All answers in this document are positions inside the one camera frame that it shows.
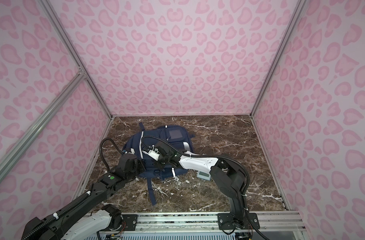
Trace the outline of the grey blue calculator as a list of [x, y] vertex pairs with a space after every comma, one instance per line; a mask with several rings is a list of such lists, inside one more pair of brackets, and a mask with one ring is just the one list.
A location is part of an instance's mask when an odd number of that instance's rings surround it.
[[211, 175], [205, 172], [197, 172], [197, 178], [204, 180], [204, 181], [210, 181], [211, 180]]

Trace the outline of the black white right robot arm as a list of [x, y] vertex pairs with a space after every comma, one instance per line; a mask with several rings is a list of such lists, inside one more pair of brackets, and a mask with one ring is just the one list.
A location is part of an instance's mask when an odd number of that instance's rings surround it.
[[245, 193], [250, 184], [250, 175], [239, 162], [226, 156], [198, 155], [178, 150], [163, 141], [143, 153], [151, 157], [159, 169], [169, 165], [210, 175], [220, 192], [229, 199], [231, 224], [236, 229], [245, 229], [249, 225]]

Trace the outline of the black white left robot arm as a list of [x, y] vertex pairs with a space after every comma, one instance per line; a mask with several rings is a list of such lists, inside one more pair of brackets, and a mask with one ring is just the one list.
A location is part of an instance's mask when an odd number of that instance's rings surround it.
[[142, 160], [134, 154], [124, 154], [119, 159], [117, 166], [93, 183], [90, 190], [44, 219], [35, 217], [30, 220], [24, 227], [22, 239], [62, 239], [84, 215], [144, 172], [145, 167]]

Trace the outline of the diagonal aluminium frame bar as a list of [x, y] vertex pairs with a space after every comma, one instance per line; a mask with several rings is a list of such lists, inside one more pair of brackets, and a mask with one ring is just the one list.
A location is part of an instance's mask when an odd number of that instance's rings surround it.
[[0, 160], [0, 184], [84, 79], [84, 71], [77, 73], [22, 137], [10, 148], [10, 151], [3, 156]]

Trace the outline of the aluminium corner frame post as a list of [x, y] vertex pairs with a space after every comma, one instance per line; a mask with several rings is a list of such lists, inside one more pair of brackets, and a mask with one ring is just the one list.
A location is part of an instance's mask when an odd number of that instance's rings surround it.
[[76, 63], [80, 72], [85, 75], [86, 81], [87, 81], [92, 93], [96, 97], [97, 102], [102, 107], [103, 111], [108, 116], [108, 118], [110, 120], [113, 120], [114, 119], [113, 114], [108, 109], [106, 102], [104, 101], [102, 95], [98, 91], [95, 83], [92, 81], [90, 74], [86, 69], [85, 64], [82, 62], [82, 59], [81, 59], [78, 51], [76, 50], [75, 45], [73, 44], [70, 37], [68, 36], [68, 34], [67, 34], [63, 24], [61, 23], [59, 16], [55, 12], [52, 4], [48, 0], [44, 0], [44, 1], [38, 0], [37, 2], [40, 4], [43, 12], [47, 16], [51, 25], [54, 27], [54, 30], [56, 31], [57, 35], [59, 36], [60, 40], [62, 41], [63, 45], [67, 49], [67, 51], [70, 54], [73, 61]]

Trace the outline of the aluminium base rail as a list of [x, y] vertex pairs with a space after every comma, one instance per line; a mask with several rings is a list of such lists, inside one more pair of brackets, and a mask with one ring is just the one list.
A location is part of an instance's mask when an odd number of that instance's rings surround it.
[[308, 240], [296, 211], [255, 212], [253, 227], [234, 229], [225, 212], [127, 213], [124, 230], [109, 230], [103, 211], [83, 217], [62, 237], [64, 240]]

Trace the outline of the right aluminium corner post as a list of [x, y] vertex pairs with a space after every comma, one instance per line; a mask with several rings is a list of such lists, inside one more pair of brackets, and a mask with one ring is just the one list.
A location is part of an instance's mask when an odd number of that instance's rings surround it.
[[257, 96], [256, 102], [252, 108], [252, 111], [250, 113], [251, 119], [253, 119], [257, 115], [258, 108], [263, 100], [264, 94], [267, 91], [267, 88], [270, 84], [270, 81], [273, 78], [273, 75], [277, 69], [277, 67], [280, 64], [280, 61], [285, 53], [285, 50], [293, 37], [293, 34], [296, 30], [296, 27], [298, 26], [301, 17], [304, 14], [304, 11], [307, 9], [307, 6], [309, 4], [309, 1], [307, 0], [300, 0], [297, 2], [297, 5], [293, 11], [293, 14], [290, 18], [289, 24], [286, 28], [286, 30], [283, 33], [283, 36], [279, 42], [278, 48], [275, 52], [274, 58], [272, 60], [272, 63], [270, 64], [270, 67], [268, 69], [268, 73], [266, 74], [262, 87], [259, 91], [259, 94]]

